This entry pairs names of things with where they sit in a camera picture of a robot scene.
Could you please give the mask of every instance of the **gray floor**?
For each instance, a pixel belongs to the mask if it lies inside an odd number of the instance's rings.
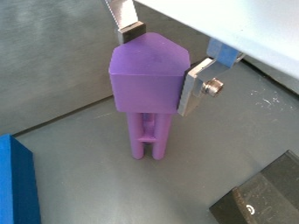
[[[287,150],[299,155],[298,97],[243,63],[177,116],[166,158],[130,152],[114,98],[18,137],[32,150],[43,224],[207,223],[210,206]]]

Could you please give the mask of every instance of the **gray surface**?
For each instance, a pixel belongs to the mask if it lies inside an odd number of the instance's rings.
[[[275,81],[291,89],[297,94],[299,94],[299,80],[286,73],[278,71],[271,66],[258,61],[251,57],[246,57],[245,60],[250,62],[258,69],[261,69]]]
[[[43,224],[217,224],[209,207],[287,150],[299,101],[239,63],[218,98],[177,116],[166,158],[130,153],[114,99],[19,136],[32,150]]]
[[[0,5],[0,133],[15,133],[113,94],[118,42],[98,0]]]

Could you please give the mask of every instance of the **purple block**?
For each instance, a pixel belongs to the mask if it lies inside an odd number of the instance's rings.
[[[157,33],[121,45],[113,54],[110,79],[117,109],[127,114],[134,158],[154,144],[154,158],[165,157],[173,114],[190,68],[186,49]]]
[[[121,45],[110,64],[117,109],[175,114],[190,65],[187,50],[157,33]]]

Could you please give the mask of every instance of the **metal plate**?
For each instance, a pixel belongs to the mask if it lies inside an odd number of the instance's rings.
[[[299,78],[297,0],[137,1]]]

